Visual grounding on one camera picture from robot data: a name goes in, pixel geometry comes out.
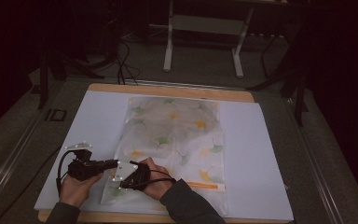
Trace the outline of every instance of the person's left hand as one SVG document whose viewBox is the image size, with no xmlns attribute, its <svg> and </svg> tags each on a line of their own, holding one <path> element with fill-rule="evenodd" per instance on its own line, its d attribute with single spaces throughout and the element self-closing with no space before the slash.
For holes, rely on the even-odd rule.
<svg viewBox="0 0 358 224">
<path fill-rule="evenodd" d="M 103 173 L 95 175 L 85 181 L 67 175 L 62 182 L 60 203 L 67 203 L 80 207 L 89 197 L 89 191 L 93 184 L 103 177 Z"/>
</svg>

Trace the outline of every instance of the hand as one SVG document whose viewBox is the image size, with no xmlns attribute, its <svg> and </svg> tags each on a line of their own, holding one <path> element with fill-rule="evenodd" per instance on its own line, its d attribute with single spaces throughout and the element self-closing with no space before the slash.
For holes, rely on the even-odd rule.
<svg viewBox="0 0 358 224">
<path fill-rule="evenodd" d="M 62 182 L 60 203 L 67 203 L 80 207 L 89 197 L 89 191 L 93 184 L 103 177 L 103 173 L 95 175 L 85 181 L 67 175 Z"/>
<path fill-rule="evenodd" d="M 165 174 L 168 174 L 167 169 L 165 169 L 162 166 L 158 166 L 153 162 L 153 159 L 150 157 L 145 159 L 144 161 L 140 161 L 140 163 L 147 164 L 150 168 L 150 170 L 157 170 L 160 172 L 163 172 Z M 161 174 L 158 172 L 150 172 L 150 180 L 154 179 L 161 179 L 161 178 L 167 178 L 168 176 L 165 174 Z M 144 189 L 144 193 L 153 199 L 156 199 L 159 201 L 159 199 L 162 197 L 162 195 L 167 192 L 167 190 L 172 187 L 172 182 L 169 180 L 163 180 L 154 182 L 151 184 L 148 184 L 147 187 Z"/>
</svg>

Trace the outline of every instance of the gray sleeve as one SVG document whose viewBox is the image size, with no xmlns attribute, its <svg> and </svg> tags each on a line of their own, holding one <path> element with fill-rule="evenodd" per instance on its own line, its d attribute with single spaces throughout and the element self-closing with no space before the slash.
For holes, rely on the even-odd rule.
<svg viewBox="0 0 358 224">
<path fill-rule="evenodd" d="M 76 224 L 80 210 L 67 203 L 56 203 L 46 224 Z"/>
<path fill-rule="evenodd" d="M 177 223 L 226 223 L 214 208 L 180 179 L 159 200 Z"/>
</svg>

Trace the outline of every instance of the gray floor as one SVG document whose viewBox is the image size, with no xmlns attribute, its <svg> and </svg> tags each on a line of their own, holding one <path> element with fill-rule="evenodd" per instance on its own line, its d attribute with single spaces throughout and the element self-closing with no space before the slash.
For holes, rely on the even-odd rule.
<svg viewBox="0 0 358 224">
<path fill-rule="evenodd" d="M 172 71 L 165 73 L 162 71 L 165 46 L 159 44 L 158 37 L 155 40 L 127 42 L 131 49 L 127 64 L 141 71 L 136 79 L 144 80 L 142 83 L 181 83 L 244 91 L 265 80 L 259 62 L 268 43 L 263 37 L 249 36 L 245 40 L 241 52 L 244 79 L 235 77 L 229 48 L 190 48 L 181 43 L 173 49 Z M 271 47 L 266 55 L 269 71 L 279 63 L 286 49 L 282 39 Z M 121 46 L 120 55 L 124 54 L 125 48 Z M 0 167 L 11 151 L 24 148 L 19 162 L 13 164 L 16 169 L 0 190 L 0 215 L 17 200 L 0 223 L 39 223 L 34 203 L 55 155 L 39 173 L 37 170 L 63 142 L 88 85 L 96 81 L 68 70 L 71 76 L 65 82 L 50 81 L 51 96 L 45 110 L 36 110 L 38 95 L 27 93 L 0 119 Z M 114 83 L 117 64 L 98 73 L 106 76 L 103 82 Z M 37 82 L 37 75 L 35 71 L 30 77 Z M 291 114 L 290 101 L 278 93 L 281 85 L 254 92 L 254 96 L 263 109 L 282 178 L 289 187 L 287 194 L 296 223 L 358 223 L 358 187 L 311 92 L 306 94 L 309 112 L 303 113 L 304 127 L 299 128 Z M 44 117 L 48 109 L 66 110 L 68 114 L 62 122 L 47 121 Z M 34 129 L 29 129 L 31 123 L 37 124 Z M 24 133 L 32 135 L 19 141 Z M 34 175 L 32 184 L 17 199 Z"/>
</svg>

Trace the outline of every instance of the dark background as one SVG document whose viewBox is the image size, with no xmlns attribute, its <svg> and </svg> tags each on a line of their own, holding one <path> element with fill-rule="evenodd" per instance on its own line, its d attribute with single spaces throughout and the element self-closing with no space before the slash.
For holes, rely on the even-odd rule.
<svg viewBox="0 0 358 224">
<path fill-rule="evenodd" d="M 97 11 L 103 9 L 103 2 L 93 2 L 100 4 L 95 6 Z M 82 0 L 78 4 L 75 5 L 78 10 L 92 8 L 90 1 Z M 318 4 L 330 7 L 324 13 L 311 14 L 308 19 L 311 32 L 297 37 L 295 52 L 306 55 L 303 60 L 313 59 L 307 88 L 313 91 L 358 182 L 358 1 L 319 1 Z M 95 47 L 92 36 L 88 42 L 81 39 L 78 21 L 71 14 L 73 6 L 68 1 L 57 0 L 0 1 L 0 118 L 32 87 L 27 75 L 39 67 L 41 34 L 54 40 L 54 48 L 72 57 L 84 58 L 87 49 Z M 118 19 L 126 26 L 121 26 L 118 33 L 127 30 L 147 36 L 148 23 L 166 24 L 167 8 L 168 1 L 125 1 Z M 208 11 L 194 10 L 191 5 L 178 8 L 196 14 L 213 11 L 213 7 Z M 225 17 L 224 10 L 214 13 Z M 243 16 L 241 11 L 228 13 Z M 260 9 L 249 32 L 274 34 L 281 15 L 277 7 Z M 101 14 L 94 22 L 95 25 L 88 24 L 88 27 L 100 35 L 106 17 Z"/>
</svg>

